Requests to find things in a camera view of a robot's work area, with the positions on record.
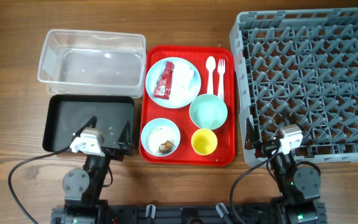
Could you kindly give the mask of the white napkin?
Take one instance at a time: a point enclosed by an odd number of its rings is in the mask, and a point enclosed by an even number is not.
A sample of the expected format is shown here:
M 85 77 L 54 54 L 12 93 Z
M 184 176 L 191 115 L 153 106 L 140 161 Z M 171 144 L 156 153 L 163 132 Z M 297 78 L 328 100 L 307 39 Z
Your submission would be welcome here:
M 189 90 L 194 70 L 184 62 L 175 62 L 172 87 L 175 90 Z

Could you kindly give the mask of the yellow plastic cup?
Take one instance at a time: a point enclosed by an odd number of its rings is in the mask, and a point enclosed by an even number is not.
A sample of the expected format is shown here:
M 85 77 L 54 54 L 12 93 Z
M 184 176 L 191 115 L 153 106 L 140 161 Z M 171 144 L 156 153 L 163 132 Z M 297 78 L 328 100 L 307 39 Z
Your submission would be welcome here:
M 198 155 L 207 156 L 216 150 L 218 139 L 212 130 L 198 129 L 191 137 L 191 146 Z

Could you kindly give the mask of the small light blue bowl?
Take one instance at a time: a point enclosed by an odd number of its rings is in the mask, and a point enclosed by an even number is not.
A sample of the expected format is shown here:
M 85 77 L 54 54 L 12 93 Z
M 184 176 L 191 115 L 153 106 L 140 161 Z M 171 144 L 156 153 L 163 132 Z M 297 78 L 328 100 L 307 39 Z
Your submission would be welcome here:
M 179 147 L 181 134 L 178 126 L 166 118 L 149 121 L 140 135 L 141 146 L 147 154 L 166 157 Z

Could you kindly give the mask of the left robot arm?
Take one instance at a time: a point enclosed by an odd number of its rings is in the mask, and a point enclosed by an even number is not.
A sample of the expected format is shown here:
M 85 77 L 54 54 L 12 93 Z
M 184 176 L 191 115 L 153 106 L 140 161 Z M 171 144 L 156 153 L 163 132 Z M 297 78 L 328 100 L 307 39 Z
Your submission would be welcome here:
M 104 146 L 104 136 L 96 128 L 97 117 L 92 116 L 77 132 L 73 133 L 70 149 L 86 154 L 81 169 L 72 169 L 63 178 L 65 204 L 60 215 L 53 215 L 52 223 L 117 223 L 108 202 L 100 200 L 107 174 L 112 174 L 112 160 L 122 161 L 125 155 L 133 154 L 132 125 L 127 121 L 117 140 L 118 147 Z

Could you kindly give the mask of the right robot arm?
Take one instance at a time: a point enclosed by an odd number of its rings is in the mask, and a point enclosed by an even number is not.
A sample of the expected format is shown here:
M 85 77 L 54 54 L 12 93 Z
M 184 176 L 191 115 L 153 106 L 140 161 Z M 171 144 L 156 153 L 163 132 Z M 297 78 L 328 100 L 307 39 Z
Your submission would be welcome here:
M 308 161 L 297 162 L 293 151 L 300 147 L 303 129 L 286 111 L 281 115 L 284 127 L 280 136 L 259 141 L 250 119 L 246 120 L 246 144 L 267 157 L 269 173 L 278 185 L 280 196 L 266 204 L 244 206 L 251 223 L 326 223 L 327 215 L 321 197 L 321 170 Z

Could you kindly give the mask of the white plastic spoon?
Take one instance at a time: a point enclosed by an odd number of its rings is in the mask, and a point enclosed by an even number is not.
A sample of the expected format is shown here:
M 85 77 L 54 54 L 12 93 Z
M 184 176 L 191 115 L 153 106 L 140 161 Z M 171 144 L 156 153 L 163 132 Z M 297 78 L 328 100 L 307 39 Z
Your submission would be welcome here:
M 214 94 L 214 85 L 213 85 L 213 72 L 216 68 L 216 61 L 213 56 L 209 56 L 206 60 L 206 69 L 208 71 L 208 84 L 207 84 L 207 94 Z

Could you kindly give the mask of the large light blue plate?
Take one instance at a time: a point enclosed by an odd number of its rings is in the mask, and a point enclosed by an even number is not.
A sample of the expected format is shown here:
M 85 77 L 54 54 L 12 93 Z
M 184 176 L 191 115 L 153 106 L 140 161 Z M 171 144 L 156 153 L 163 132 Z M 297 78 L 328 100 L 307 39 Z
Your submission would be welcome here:
M 170 61 L 173 64 L 175 62 L 187 63 L 194 70 L 194 76 L 191 80 L 189 90 L 175 90 L 172 87 L 170 98 L 168 100 L 164 100 L 154 97 L 154 89 L 159 76 L 164 71 L 165 63 L 167 61 Z M 169 109 L 182 108 L 190 104 L 198 96 L 201 90 L 201 77 L 197 68 L 189 61 L 179 57 L 168 57 L 159 60 L 151 66 L 145 78 L 145 88 L 151 100 L 159 106 Z

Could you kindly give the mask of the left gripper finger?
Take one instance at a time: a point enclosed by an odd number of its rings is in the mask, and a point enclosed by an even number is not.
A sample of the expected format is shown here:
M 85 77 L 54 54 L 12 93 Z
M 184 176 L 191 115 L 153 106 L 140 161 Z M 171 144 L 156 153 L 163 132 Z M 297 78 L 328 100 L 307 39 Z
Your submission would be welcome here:
M 130 121 L 127 121 L 125 124 L 118 140 L 117 144 L 119 145 L 119 150 L 121 154 L 131 156 L 133 155 L 133 142 L 132 142 L 132 124 Z
M 80 134 L 84 131 L 85 128 L 95 128 L 97 123 L 97 117 L 92 116 L 86 124 L 84 124 L 77 132 L 73 133 L 72 140 L 74 140 L 76 137 L 80 137 Z

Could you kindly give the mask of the mint green bowl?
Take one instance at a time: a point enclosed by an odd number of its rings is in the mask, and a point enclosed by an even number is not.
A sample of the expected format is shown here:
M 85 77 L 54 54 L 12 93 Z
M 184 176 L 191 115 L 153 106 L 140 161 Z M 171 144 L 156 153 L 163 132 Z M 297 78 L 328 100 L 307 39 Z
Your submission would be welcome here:
M 225 102 L 218 96 L 203 94 L 191 102 L 189 115 L 198 128 L 214 130 L 226 122 L 228 109 Z

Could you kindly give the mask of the white rice pile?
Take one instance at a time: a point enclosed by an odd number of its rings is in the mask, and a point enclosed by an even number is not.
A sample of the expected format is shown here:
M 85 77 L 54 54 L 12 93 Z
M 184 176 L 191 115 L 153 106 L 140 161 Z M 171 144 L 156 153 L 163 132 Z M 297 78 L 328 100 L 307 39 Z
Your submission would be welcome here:
M 171 141 L 175 145 L 175 133 L 168 126 L 158 126 L 153 128 L 147 136 L 147 146 L 152 154 L 161 156 L 164 154 L 159 153 L 159 146 L 166 142 Z

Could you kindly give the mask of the red ketchup packet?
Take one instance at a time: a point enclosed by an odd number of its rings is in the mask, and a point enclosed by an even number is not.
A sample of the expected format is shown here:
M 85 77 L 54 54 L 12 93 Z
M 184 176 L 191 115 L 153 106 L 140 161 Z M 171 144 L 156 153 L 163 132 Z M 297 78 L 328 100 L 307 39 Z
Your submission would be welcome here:
M 154 97 L 168 100 L 172 89 L 173 70 L 175 66 L 172 62 L 165 63 L 164 71 L 159 76 L 154 89 Z

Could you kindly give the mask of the white plastic fork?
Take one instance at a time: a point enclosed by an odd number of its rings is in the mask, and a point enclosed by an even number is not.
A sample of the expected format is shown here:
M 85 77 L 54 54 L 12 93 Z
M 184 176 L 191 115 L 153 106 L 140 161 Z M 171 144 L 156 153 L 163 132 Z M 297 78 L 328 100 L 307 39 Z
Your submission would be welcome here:
M 226 72 L 225 60 L 220 59 L 218 62 L 218 73 L 219 73 L 219 83 L 218 83 L 218 97 L 224 101 L 224 74 Z

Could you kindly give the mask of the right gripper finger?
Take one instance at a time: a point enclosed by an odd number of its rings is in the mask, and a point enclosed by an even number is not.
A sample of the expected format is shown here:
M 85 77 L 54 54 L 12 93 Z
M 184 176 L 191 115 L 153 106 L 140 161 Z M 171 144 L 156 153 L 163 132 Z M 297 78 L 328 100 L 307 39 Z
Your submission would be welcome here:
M 283 120 L 285 124 L 284 129 L 294 128 L 296 126 L 303 133 L 305 132 L 305 129 L 290 116 L 287 110 L 283 110 Z
M 250 122 L 249 119 L 246 120 L 246 127 L 247 127 L 247 133 L 246 133 L 244 149 L 251 150 L 255 148 L 254 144 L 257 141 L 257 139 L 255 138 L 253 124 Z

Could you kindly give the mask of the brown food scrap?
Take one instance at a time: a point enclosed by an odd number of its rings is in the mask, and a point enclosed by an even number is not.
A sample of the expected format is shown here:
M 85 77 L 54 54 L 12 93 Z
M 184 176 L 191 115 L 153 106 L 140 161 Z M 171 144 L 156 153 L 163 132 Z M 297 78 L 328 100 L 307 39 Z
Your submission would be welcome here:
M 158 151 L 161 154 L 167 154 L 172 151 L 174 146 L 174 143 L 171 141 L 166 141 L 159 146 Z

